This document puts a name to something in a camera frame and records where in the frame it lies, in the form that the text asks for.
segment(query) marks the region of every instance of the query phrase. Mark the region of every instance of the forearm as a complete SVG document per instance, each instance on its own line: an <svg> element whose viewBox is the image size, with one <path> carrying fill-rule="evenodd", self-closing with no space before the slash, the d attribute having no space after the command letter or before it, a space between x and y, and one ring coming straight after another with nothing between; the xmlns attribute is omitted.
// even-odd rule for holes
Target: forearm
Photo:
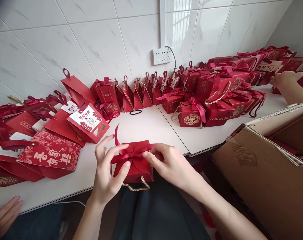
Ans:
<svg viewBox="0 0 303 240"><path fill-rule="evenodd" d="M189 194L208 210L224 239L266 239L237 209L221 197L199 174Z"/></svg>
<svg viewBox="0 0 303 240"><path fill-rule="evenodd" d="M89 198L73 240L97 240L105 205Z"/></svg>

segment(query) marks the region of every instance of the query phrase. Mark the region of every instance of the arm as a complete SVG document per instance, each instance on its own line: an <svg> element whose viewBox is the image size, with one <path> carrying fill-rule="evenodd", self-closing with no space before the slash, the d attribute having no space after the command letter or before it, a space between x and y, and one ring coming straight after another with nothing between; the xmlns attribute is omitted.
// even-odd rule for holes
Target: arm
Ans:
<svg viewBox="0 0 303 240"><path fill-rule="evenodd" d="M130 162L125 162L117 177L111 176L110 161L116 152L126 149L128 144L112 147L106 151L106 143L115 135L105 137L96 147L97 169L92 194L88 199L84 214L80 220L73 240L98 239L101 216L106 204L118 193L125 180Z"/></svg>
<svg viewBox="0 0 303 240"><path fill-rule="evenodd" d="M144 152L143 157L164 179L204 204L223 237L237 240L266 239L193 169L175 147L157 143L150 152Z"/></svg>
<svg viewBox="0 0 303 240"><path fill-rule="evenodd" d="M303 88L297 83L302 76L303 72L286 71L271 77L270 83L279 89L289 105L303 103Z"/></svg>

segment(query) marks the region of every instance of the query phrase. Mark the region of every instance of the fingernail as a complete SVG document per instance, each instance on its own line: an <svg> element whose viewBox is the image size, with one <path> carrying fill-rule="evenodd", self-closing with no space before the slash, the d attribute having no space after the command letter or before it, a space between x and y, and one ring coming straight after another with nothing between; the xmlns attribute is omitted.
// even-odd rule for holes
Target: fingernail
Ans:
<svg viewBox="0 0 303 240"><path fill-rule="evenodd" d="M126 166L126 167L128 167L128 168L129 168L129 167L130 167L130 165L131 165L131 162L129 162L129 161L125 162L125 166Z"/></svg>

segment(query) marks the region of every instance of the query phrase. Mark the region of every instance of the black cable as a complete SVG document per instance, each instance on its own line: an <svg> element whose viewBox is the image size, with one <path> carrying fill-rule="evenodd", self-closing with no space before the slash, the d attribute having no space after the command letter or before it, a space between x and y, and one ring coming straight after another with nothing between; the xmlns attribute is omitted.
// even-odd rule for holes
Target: black cable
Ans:
<svg viewBox="0 0 303 240"><path fill-rule="evenodd" d="M175 69L176 68L176 58L175 58L174 52L172 51L171 47L169 47L169 46L165 46L165 47L169 48L171 50L171 52L172 52L172 55L174 56L174 59L175 59L175 67L174 67L174 69Z"/></svg>

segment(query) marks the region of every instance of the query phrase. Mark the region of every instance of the white table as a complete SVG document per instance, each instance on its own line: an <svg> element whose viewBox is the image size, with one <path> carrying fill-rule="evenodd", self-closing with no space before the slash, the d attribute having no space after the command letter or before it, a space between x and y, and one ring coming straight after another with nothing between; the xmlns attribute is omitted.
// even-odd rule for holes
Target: white table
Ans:
<svg viewBox="0 0 303 240"><path fill-rule="evenodd" d="M121 113L118 118L111 121L105 136L114 134L118 124L120 143L149 140L150 143L161 142L176 146L183 155L188 154L187 148L157 106L143 109L142 113L137 115ZM56 180L44 178L35 183L27 181L0 187L0 206L12 197L20 195L24 201L21 211L26 213L92 189L96 170L95 146L96 144L87 143L81 150L74 173ZM113 146L115 142L112 140L106 147L108 149Z"/></svg>
<svg viewBox="0 0 303 240"><path fill-rule="evenodd" d="M258 110L257 118L286 108L287 103L282 95L270 93L271 85L256 86L255 90L268 93L264 105ZM189 156L209 151L222 144L226 137L239 127L242 123L251 121L253 118L249 114L239 118L228 120L225 125L217 127L180 127L178 119L172 121L172 114L167 114L162 105L158 105L159 110L175 130L180 140L189 151Z"/></svg>

